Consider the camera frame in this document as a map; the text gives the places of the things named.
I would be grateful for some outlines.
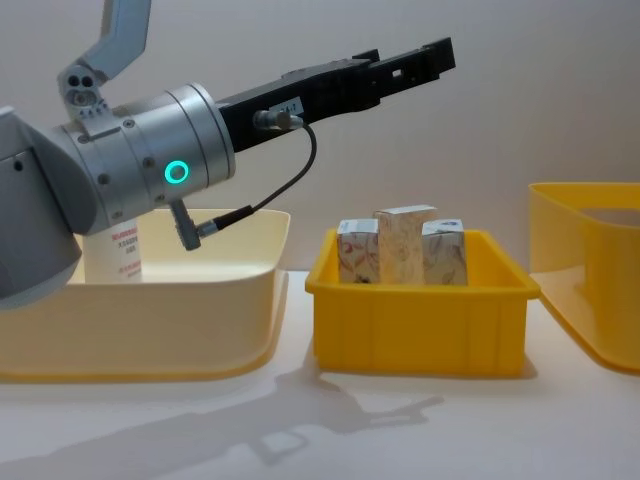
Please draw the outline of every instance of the cardboard box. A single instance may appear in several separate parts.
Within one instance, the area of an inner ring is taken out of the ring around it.
[[[389,208],[374,212],[380,226],[380,278],[382,283],[423,284],[420,234],[425,222],[435,220],[431,205]]]
[[[338,227],[340,282],[379,283],[378,221],[343,220]]]
[[[422,226],[422,265],[427,285],[467,285],[464,229],[460,220]]]

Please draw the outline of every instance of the yellow plastic bin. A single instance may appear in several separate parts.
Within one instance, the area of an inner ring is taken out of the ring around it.
[[[531,185],[531,272],[588,353],[640,373],[640,228],[584,213],[603,208],[640,209],[640,184]]]
[[[341,284],[330,230],[306,282],[320,368],[518,376],[539,287],[487,234],[465,232],[468,287]]]

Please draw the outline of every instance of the cream plastic bin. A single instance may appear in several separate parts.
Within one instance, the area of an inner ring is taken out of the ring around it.
[[[225,213],[193,210],[196,222]],[[138,220],[144,281],[86,284],[0,314],[0,380],[164,381],[266,363],[286,299],[289,215],[260,211],[186,252],[168,210]]]

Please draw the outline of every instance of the silver metal cylinder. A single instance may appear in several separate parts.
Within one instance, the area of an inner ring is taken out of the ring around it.
[[[198,85],[117,107],[101,123],[104,133],[92,138],[70,123],[62,127],[70,141],[56,141],[72,145],[69,156],[86,171],[98,205],[95,221],[77,233],[97,233],[235,173],[226,125]]]

